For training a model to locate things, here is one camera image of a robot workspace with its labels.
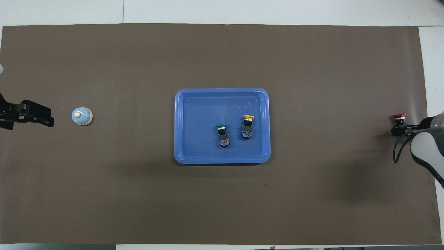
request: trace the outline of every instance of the blue tray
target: blue tray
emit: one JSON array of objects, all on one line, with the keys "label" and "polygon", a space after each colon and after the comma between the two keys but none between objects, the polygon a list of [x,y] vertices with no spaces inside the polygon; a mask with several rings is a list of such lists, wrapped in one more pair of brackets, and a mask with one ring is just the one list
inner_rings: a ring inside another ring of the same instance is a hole
[{"label": "blue tray", "polygon": [[[270,158],[268,93],[261,88],[181,89],[174,102],[174,157],[183,164],[263,163]],[[241,137],[252,115],[250,139]],[[226,123],[230,145],[219,146]]]}]

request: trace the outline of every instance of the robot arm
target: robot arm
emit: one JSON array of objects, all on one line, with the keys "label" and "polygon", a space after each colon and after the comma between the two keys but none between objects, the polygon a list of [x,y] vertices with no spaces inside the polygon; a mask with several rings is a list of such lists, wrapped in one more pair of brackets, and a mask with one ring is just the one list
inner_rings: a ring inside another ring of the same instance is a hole
[{"label": "robot arm", "polygon": [[[401,146],[402,148],[410,143],[410,154],[413,160],[425,167],[433,177],[444,188],[444,112],[435,116],[427,117],[418,125],[408,125],[405,123],[405,114],[394,115],[396,126],[392,129],[393,136],[409,137]],[[393,149],[393,161],[398,162],[398,156],[395,157]]]},{"label": "robot arm", "polygon": [[[2,72],[3,67],[0,65],[0,74]],[[54,126],[50,108],[30,100],[24,100],[20,104],[10,103],[0,93],[0,128],[12,130],[14,122],[33,122],[47,127]]]},{"label": "robot arm", "polygon": [[444,128],[418,133],[410,143],[413,160],[425,167],[444,188]]}]

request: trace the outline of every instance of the black cable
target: black cable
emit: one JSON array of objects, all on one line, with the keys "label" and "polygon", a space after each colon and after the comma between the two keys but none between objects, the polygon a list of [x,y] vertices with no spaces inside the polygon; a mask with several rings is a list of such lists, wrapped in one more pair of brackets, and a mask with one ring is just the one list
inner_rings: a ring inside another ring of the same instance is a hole
[{"label": "black cable", "polygon": [[402,144],[401,148],[399,149],[398,155],[397,155],[396,158],[395,158],[395,154],[396,154],[396,146],[398,145],[398,142],[401,140],[401,137],[402,137],[402,136],[400,136],[400,137],[398,138],[398,140],[396,140],[395,146],[393,147],[393,162],[394,162],[394,163],[398,163],[399,156],[401,156],[402,149],[405,147],[405,145],[407,145],[407,143],[408,143],[411,139],[413,139],[413,138],[415,137],[415,135],[412,135],[411,137],[409,137],[409,138],[408,138],[408,139]]}]

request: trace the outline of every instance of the brown mat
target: brown mat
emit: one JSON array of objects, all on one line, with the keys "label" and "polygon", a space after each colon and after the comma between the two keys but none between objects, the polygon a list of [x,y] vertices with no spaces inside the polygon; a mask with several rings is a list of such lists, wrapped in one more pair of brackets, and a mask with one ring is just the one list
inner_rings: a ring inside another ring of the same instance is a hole
[{"label": "brown mat", "polygon": [[[1,243],[440,244],[432,176],[389,117],[426,116],[415,27],[4,27],[6,100],[54,128],[1,130]],[[271,158],[183,166],[182,88],[262,87]],[[71,111],[94,112],[90,126]]]}]

